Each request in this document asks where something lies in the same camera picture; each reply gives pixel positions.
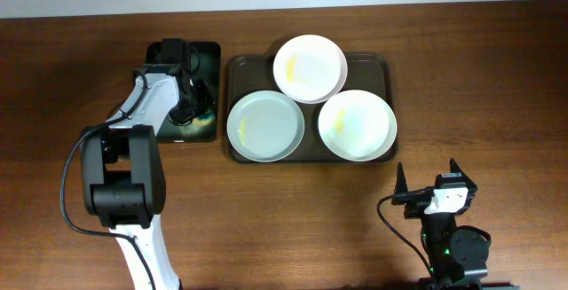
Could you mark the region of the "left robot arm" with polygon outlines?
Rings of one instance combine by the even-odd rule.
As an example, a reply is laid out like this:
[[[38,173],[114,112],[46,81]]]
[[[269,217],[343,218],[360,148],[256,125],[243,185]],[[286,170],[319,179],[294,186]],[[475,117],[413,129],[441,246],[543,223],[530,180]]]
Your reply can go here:
[[[83,199],[105,235],[117,240],[137,289],[179,289],[162,233],[166,178],[161,143],[217,136],[221,47],[164,38],[146,49],[133,89],[77,144]]]

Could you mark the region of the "black water tray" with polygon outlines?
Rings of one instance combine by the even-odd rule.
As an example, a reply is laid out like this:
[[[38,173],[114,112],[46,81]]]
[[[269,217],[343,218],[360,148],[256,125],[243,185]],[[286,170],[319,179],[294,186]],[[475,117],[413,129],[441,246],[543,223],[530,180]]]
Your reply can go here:
[[[212,142],[217,137],[221,47],[216,42],[164,39],[146,49],[145,64],[152,67],[183,65],[180,103],[164,119],[157,140],[161,143]]]

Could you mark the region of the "green yellow sponge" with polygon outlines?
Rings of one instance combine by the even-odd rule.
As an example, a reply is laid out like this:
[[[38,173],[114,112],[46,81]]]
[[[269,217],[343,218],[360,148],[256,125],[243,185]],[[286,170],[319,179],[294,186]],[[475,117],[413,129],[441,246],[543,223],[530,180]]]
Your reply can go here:
[[[192,119],[192,125],[196,127],[206,127],[216,121],[216,116],[211,111],[205,112],[200,116],[197,116]]]

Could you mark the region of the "grey plate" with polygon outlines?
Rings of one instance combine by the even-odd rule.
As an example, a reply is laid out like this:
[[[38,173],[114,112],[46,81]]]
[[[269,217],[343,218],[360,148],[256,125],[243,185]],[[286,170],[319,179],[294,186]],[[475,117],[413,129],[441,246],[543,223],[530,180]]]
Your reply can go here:
[[[288,157],[301,143],[304,115],[288,96],[259,90],[231,108],[226,133],[233,149],[249,161],[274,162]]]

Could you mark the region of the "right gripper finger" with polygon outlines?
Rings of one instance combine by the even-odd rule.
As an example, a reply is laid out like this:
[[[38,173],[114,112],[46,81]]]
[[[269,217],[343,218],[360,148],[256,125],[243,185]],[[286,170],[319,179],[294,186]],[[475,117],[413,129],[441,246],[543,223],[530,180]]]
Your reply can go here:
[[[406,176],[403,168],[403,164],[401,162],[397,165],[397,179],[395,183],[395,194],[401,194],[408,192],[408,187],[406,183]]]
[[[454,158],[449,161],[449,168],[451,174],[450,179],[453,183],[463,182],[472,184],[471,179],[465,174]]]

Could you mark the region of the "pale green plate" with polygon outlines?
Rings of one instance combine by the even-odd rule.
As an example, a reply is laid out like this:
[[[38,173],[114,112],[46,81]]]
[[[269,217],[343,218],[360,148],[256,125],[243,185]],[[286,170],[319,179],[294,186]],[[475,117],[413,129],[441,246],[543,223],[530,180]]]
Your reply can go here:
[[[394,146],[398,134],[391,106],[366,90],[335,94],[321,107],[317,126],[329,151],[357,162],[383,157]]]

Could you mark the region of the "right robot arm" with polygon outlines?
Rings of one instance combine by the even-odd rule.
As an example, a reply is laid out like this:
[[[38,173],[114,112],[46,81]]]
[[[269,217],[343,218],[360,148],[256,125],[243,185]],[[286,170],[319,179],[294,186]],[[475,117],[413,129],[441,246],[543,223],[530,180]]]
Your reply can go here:
[[[434,185],[410,191],[403,166],[398,164],[393,205],[405,207],[406,219],[421,221],[421,243],[428,256],[429,276],[418,281],[420,289],[480,289],[487,276],[486,261],[491,235],[473,226],[456,223],[471,206],[477,185],[455,160],[439,174]]]

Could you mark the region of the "pink white plate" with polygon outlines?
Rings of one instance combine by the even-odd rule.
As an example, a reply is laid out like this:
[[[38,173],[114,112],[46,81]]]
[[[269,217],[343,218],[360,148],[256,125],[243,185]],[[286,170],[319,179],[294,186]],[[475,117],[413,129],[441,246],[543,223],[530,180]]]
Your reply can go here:
[[[279,89],[303,104],[325,102],[345,85],[347,59],[339,46],[321,35],[299,35],[277,51],[272,74]]]

